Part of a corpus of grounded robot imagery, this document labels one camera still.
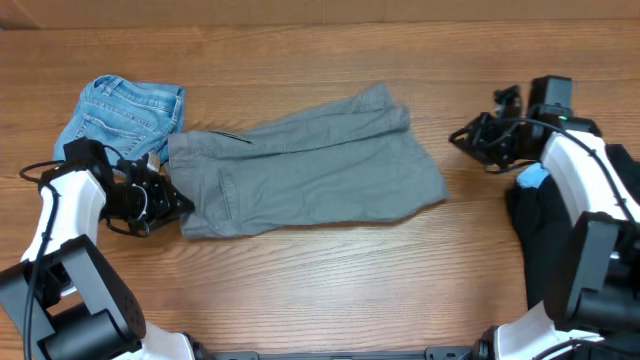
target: folded clothing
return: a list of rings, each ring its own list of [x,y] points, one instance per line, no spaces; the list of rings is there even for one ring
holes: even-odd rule
[[[182,132],[184,89],[180,86],[133,83],[105,75],[87,84],[54,149],[54,160],[64,160],[63,146],[88,137],[117,149],[127,160],[154,152],[161,162],[169,158],[167,137]],[[109,162],[118,157],[107,151]]]
[[[172,183],[195,203],[182,219],[190,238],[393,221],[448,195],[384,85],[241,135],[174,134],[169,154]]]

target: blue jeans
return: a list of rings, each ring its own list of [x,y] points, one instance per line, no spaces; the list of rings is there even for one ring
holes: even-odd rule
[[[56,142],[54,160],[64,160],[64,144],[83,136],[118,149],[127,160],[155,152],[169,159],[167,138],[182,132],[184,88],[175,85],[133,83],[105,75],[87,84],[71,121]],[[118,156],[107,149],[109,162]]]

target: gray cargo shorts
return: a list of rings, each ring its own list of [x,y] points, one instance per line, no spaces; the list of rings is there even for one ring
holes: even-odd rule
[[[243,134],[173,134],[169,155],[173,185],[196,207],[182,219],[189,238],[388,222],[448,196],[409,109],[382,84]]]

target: black cable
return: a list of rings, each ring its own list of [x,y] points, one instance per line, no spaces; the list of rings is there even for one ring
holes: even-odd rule
[[[604,174],[605,178],[607,179],[607,183],[609,184],[609,187],[611,188],[611,191],[613,192],[613,196],[615,197],[616,201],[618,202],[618,206],[620,206],[620,209],[624,213],[624,216],[632,224],[636,223],[635,219],[633,218],[633,215],[631,214],[631,211],[629,211],[629,208],[627,207],[625,199],[620,194],[620,191],[618,190],[618,187],[616,186],[616,183],[613,180],[613,177],[611,176],[611,173],[609,172],[609,170],[607,169],[606,165],[604,164],[602,159],[600,159],[600,157],[598,156],[598,154],[596,153],[595,150],[593,150],[590,147],[588,147],[580,139],[578,139],[575,136],[569,134],[569,132],[567,132],[566,130],[564,130],[562,128],[559,128],[559,127],[557,127],[555,125],[551,125],[549,123],[540,121],[540,120],[528,119],[528,118],[508,118],[508,119],[501,119],[500,121],[515,122],[515,123],[524,122],[524,123],[529,123],[529,124],[540,125],[540,126],[542,126],[544,128],[556,131],[556,132],[564,135],[565,137],[567,137],[569,140],[571,140],[574,143],[576,143],[584,151],[586,151],[593,158],[593,160],[595,160],[595,162],[600,167],[600,170],[602,171],[602,173]]]
[[[500,116],[498,116],[498,117],[497,117],[497,122],[500,122],[501,120],[505,120],[505,119],[503,118],[503,114],[504,114],[504,107],[505,107],[505,106],[506,106],[506,105],[503,103],[503,105],[502,105],[502,111],[500,112]],[[529,109],[529,111],[527,111],[527,118],[528,118],[528,119],[530,119],[530,118],[531,118],[531,116],[533,115],[533,113],[534,113],[535,111],[537,111],[540,107],[541,107],[541,105],[540,105],[540,104],[535,104],[535,105],[533,105],[533,106]],[[480,146],[480,147],[479,147],[479,148],[480,148],[480,150],[486,150],[486,149],[489,149],[489,148],[491,148],[491,147],[494,147],[494,146],[496,146],[496,145],[500,144],[500,143],[502,142],[502,140],[504,140],[504,139],[506,139],[507,137],[511,136],[511,134],[513,133],[513,131],[514,131],[517,127],[518,127],[518,123],[517,123],[517,122],[514,122],[514,123],[513,123],[513,125],[511,125],[511,127],[510,127],[507,131],[505,131],[505,132],[504,132],[504,134],[500,135],[500,137],[499,137],[499,138],[497,138],[497,139],[493,140],[492,142],[490,142],[490,143],[488,143],[488,144],[485,144],[485,145]],[[506,172],[509,172],[509,171],[513,171],[513,170],[519,169],[519,168],[521,168],[522,166],[517,166],[517,167],[516,167],[516,166],[513,166],[513,167],[510,167],[510,168],[508,168],[508,169],[500,170],[500,171],[497,171],[497,172],[494,172],[494,171],[486,171],[486,169],[485,169],[485,171],[486,171],[486,172],[488,172],[489,174],[503,174],[503,173],[506,173]]]
[[[24,311],[24,324],[23,324],[23,350],[24,350],[24,358],[25,360],[31,360],[31,325],[33,321],[33,302],[35,301],[35,288],[36,282],[38,281],[38,276],[40,273],[40,264],[42,263],[42,258],[47,250],[47,245],[49,244],[49,240],[51,239],[51,232],[53,231],[53,224],[55,223],[56,214],[58,212],[58,191],[53,185],[49,183],[42,183],[39,179],[33,178],[26,174],[27,171],[33,170],[38,167],[48,166],[60,164],[64,161],[47,161],[42,163],[37,163],[33,165],[29,165],[24,169],[20,170],[19,175],[21,178],[46,187],[51,191],[51,196],[53,198],[53,202],[51,205],[51,214],[49,215],[49,220],[47,221],[47,226],[45,231],[42,233],[42,242],[40,243],[40,247],[38,248],[38,253],[36,254],[36,258],[33,261],[33,265],[31,268],[31,277],[29,278],[29,288],[27,289],[27,299],[25,304]]]
[[[577,346],[586,346],[589,348],[595,348],[595,349],[603,349],[603,350],[608,350],[608,351],[613,351],[619,354],[622,354],[624,356],[628,356],[628,357],[635,357],[635,358],[640,358],[640,352],[633,352],[633,351],[627,351],[627,350],[623,350],[623,349],[619,349],[616,348],[614,346],[611,345],[606,345],[606,344],[600,344],[598,342],[594,342],[594,341],[589,341],[589,340],[582,340],[582,339],[571,339],[571,340],[567,340],[565,342],[562,342],[560,344],[554,345],[550,348],[548,348],[547,350],[541,352],[540,354],[534,356],[532,358],[532,360],[542,360],[544,358],[546,358],[547,356],[560,351],[564,348],[567,347],[577,347]]]
[[[118,155],[118,157],[122,160],[125,160],[124,156],[122,156],[122,154],[120,153],[120,151],[118,151],[116,148],[114,148],[111,145],[106,145],[106,144],[102,144],[102,146],[104,146],[105,148],[113,151],[114,153],[116,153],[116,155]]]
[[[106,219],[106,222],[107,222],[107,228],[109,228],[109,230],[111,230],[111,231],[113,231],[115,233],[118,233],[118,234],[135,236],[135,237],[139,237],[139,238],[146,238],[146,237],[149,237],[149,234],[151,233],[151,230],[149,229],[149,225],[146,222],[144,223],[145,233],[144,234],[140,234],[140,233],[133,232],[131,230],[129,230],[129,231],[122,230],[122,229],[114,226],[113,224],[111,224],[111,218],[107,217],[105,219]]]
[[[45,162],[29,165],[29,166],[25,167],[24,169],[20,170],[18,175],[20,175],[21,178],[23,178],[23,179],[25,179],[27,181],[31,181],[32,183],[36,183],[36,184],[40,184],[40,179],[36,179],[36,178],[31,177],[31,176],[28,176],[26,174],[26,172],[27,171],[31,171],[33,169],[37,169],[39,167],[43,167],[43,166],[62,164],[63,162],[64,162],[64,160],[53,160],[53,161],[45,161]]]

